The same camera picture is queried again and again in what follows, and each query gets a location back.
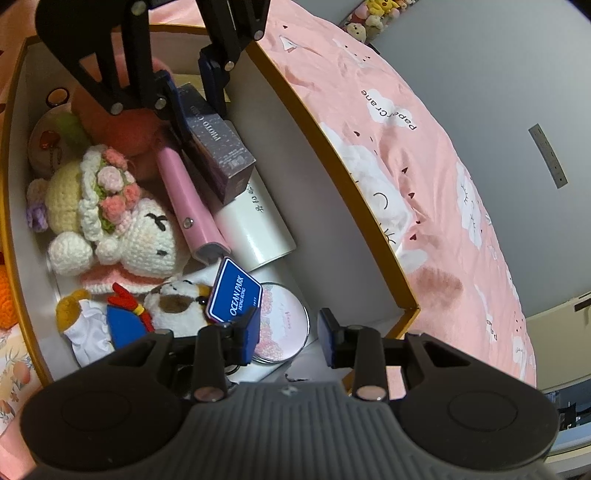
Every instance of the round tin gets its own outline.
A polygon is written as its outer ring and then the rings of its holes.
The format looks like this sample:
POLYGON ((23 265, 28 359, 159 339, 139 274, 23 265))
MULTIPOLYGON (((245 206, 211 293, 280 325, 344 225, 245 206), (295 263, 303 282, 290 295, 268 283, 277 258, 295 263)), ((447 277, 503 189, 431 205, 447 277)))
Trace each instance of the round tin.
POLYGON ((310 319, 301 301, 283 285, 263 283, 261 334, 253 359, 270 365, 294 358, 309 333, 310 319))

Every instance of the open storage box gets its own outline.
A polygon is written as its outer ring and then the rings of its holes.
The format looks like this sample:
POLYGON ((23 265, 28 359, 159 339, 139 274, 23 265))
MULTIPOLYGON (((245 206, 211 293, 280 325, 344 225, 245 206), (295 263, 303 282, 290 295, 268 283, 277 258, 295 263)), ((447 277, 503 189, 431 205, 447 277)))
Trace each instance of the open storage box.
MULTIPOLYGON (((152 54, 174 73, 197 74, 197 56, 209 43, 204 28, 154 25, 152 54)), ((76 81, 37 38, 26 40, 9 87, 0 141, 2 244, 15 309, 27 348, 44 384, 78 368, 66 338, 59 334, 55 306, 77 287, 56 278, 48 267, 49 236, 36 235, 25 219, 32 175, 27 140, 47 111, 46 96, 58 87, 72 91, 76 81)), ((418 315, 417 302, 349 172, 312 115, 257 43, 241 56, 227 92, 229 119, 257 160, 267 189, 297 248, 252 274, 286 285, 307 307, 308 346, 293 362, 298 378, 343 377, 324 363, 316 338, 316 316, 331 308, 342 325, 368 325, 400 337, 418 315)), ((191 272, 190 263, 185 273, 191 272)), ((277 368, 249 366, 236 380, 257 380, 277 368)), ((280 369, 281 375, 287 367, 280 369)), ((349 385, 350 375, 345 379, 349 385)))

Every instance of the pink bedsheet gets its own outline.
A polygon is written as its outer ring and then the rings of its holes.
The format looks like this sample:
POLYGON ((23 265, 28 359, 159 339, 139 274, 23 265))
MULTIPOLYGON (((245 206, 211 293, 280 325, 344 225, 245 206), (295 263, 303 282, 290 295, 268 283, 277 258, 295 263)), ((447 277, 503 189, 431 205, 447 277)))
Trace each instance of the pink bedsheet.
MULTIPOLYGON (((21 41, 34 34, 35 5, 20 0, 0 18, 0 122, 21 41)), ((194 0, 161 7, 151 20, 203 25, 194 0)), ((380 56, 290 0, 272 0, 260 43, 381 223, 422 308, 411 331, 428 332, 535 385, 533 348, 509 269, 443 128, 380 56)), ((400 375, 393 371, 390 380, 401 394, 400 375)), ((0 473, 11 480, 31 467, 17 438, 14 428, 0 437, 0 473)))

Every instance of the gray wall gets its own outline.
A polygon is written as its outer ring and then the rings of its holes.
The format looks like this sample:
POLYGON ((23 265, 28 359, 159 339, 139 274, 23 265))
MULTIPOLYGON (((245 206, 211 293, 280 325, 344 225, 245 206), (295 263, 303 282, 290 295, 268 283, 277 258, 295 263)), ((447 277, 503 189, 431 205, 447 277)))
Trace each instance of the gray wall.
POLYGON ((374 42, 445 128, 526 316, 591 290, 591 24, 566 0, 420 0, 374 42), (569 184, 557 190, 539 123, 569 184))

